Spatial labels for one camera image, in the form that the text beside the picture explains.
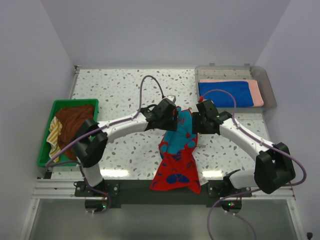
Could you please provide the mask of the blue towel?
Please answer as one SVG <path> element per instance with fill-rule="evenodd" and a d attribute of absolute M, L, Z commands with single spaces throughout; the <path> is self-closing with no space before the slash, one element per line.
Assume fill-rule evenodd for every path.
<path fill-rule="evenodd" d="M 249 83 L 245 81 L 199 82 L 198 89 L 199 95 L 212 100 L 217 108 L 234 107 L 232 97 L 226 92 L 234 97 L 237 108 L 254 106 Z"/>

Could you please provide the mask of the pink towel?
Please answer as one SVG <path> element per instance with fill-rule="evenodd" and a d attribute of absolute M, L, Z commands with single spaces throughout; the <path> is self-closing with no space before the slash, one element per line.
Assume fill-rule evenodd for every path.
<path fill-rule="evenodd" d="M 262 107 L 264 105 L 264 100 L 260 93 L 258 82 L 253 79 L 201 79 L 198 82 L 198 86 L 199 86 L 199 83 L 232 82 L 232 81 L 248 82 L 249 90 L 254 103 L 252 107 Z"/>

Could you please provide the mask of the red patterned towel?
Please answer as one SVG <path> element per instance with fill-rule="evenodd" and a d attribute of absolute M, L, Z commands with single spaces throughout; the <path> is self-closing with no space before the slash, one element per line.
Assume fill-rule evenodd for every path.
<path fill-rule="evenodd" d="M 180 107 L 177 112 L 176 131 L 167 131 L 158 146 L 161 163 L 149 188 L 163 192 L 188 188 L 199 195 L 201 183 L 193 156 L 198 135 L 193 133 L 192 112 Z"/>

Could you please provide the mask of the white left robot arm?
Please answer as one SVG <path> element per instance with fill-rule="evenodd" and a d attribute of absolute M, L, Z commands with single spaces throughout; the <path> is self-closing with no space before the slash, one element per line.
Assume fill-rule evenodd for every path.
<path fill-rule="evenodd" d="M 159 129 L 177 129 L 176 97 L 167 95 L 153 107 L 143 107 L 131 115 L 112 121 L 96 122 L 89 118 L 73 137 L 71 147 L 86 179 L 86 190 L 92 196 L 99 196 L 105 188 L 99 162 L 106 145 L 129 134 Z"/>

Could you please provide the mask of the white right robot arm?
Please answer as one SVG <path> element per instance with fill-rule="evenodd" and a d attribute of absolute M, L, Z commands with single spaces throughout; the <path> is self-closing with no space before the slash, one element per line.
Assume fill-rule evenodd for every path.
<path fill-rule="evenodd" d="M 296 177 L 289 148 L 274 144 L 245 128 L 227 111 L 219 112 L 211 100 L 196 105 L 192 115 L 194 134 L 219 135 L 240 147 L 255 162 L 253 169 L 236 169 L 223 177 L 221 192 L 235 196 L 241 189 L 259 188 L 271 194 Z"/>

